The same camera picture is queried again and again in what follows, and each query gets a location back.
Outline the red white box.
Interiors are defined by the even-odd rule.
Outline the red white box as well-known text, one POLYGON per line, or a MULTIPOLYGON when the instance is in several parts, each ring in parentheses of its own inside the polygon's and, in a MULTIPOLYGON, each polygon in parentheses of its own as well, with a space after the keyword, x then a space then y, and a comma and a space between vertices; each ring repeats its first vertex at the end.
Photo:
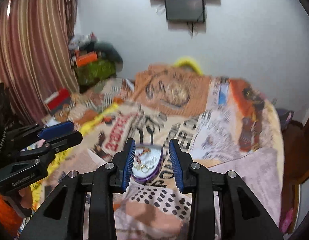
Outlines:
POLYGON ((52 111, 57 109, 63 102, 70 100, 70 93, 66 88, 62 88, 57 92, 52 93, 47 99, 45 99, 44 105, 48 107, 48 110, 52 111))

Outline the striped pink curtain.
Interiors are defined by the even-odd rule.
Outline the striped pink curtain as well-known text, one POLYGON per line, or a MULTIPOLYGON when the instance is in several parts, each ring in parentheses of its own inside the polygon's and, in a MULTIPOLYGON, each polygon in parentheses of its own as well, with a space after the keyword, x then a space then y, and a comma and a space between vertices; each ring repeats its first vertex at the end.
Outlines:
POLYGON ((44 100, 59 89, 78 91, 69 59, 67 0, 3 0, 0 5, 0 83, 27 124, 40 122, 44 100))

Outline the dark grey cloth pile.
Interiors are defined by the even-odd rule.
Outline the dark grey cloth pile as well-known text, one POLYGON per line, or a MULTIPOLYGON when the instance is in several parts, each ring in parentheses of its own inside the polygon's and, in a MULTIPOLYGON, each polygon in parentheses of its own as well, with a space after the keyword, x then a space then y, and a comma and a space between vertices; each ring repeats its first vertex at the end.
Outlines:
POLYGON ((87 45, 86 51, 89 53, 95 51, 97 54, 100 54, 103 59, 107 59, 114 63, 117 72, 122 71, 123 59, 112 44, 102 41, 91 41, 90 44, 87 45))

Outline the yellow fluffy pillow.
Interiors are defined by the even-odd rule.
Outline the yellow fluffy pillow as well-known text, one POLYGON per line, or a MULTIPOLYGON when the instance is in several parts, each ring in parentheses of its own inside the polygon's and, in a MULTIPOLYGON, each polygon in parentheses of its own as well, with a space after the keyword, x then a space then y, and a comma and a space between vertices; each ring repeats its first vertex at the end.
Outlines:
POLYGON ((173 67, 186 69, 200 76, 203 75, 203 70, 201 66, 192 57, 188 56, 180 57, 173 63, 173 67))

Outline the newspaper print bed blanket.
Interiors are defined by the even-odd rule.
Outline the newspaper print bed blanket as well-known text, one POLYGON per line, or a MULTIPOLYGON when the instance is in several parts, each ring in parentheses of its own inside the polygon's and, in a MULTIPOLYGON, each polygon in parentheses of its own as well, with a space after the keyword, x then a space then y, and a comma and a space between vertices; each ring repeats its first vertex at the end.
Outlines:
POLYGON ((131 98, 82 127, 82 143, 44 183, 50 194, 20 239, 89 239, 94 172, 129 138, 163 148, 158 176, 113 194, 116 239, 188 239, 192 194, 180 193, 169 155, 176 139, 195 163, 221 174, 214 239, 282 239, 283 137, 272 105, 243 79, 150 66, 131 98))

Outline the orange box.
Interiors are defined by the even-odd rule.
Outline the orange box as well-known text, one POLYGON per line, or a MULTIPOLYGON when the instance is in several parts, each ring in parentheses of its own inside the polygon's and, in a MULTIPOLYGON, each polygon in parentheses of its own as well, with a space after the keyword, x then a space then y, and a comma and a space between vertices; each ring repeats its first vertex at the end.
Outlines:
POLYGON ((75 62, 77 67, 85 66, 89 63, 97 61, 97 53, 95 51, 87 53, 85 55, 76 56, 75 62))

